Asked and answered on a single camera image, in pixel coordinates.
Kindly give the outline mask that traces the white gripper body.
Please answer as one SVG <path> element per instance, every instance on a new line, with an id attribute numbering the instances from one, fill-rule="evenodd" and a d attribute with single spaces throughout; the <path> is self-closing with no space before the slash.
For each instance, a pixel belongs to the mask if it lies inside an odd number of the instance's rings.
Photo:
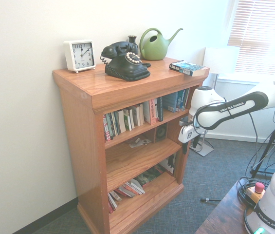
<path id="1" fill-rule="evenodd" d="M 195 127 L 193 124 L 183 126 L 180 130 L 178 140 L 181 143 L 187 143 L 191 139 L 195 138 L 198 135 L 204 134 L 204 128 Z"/>

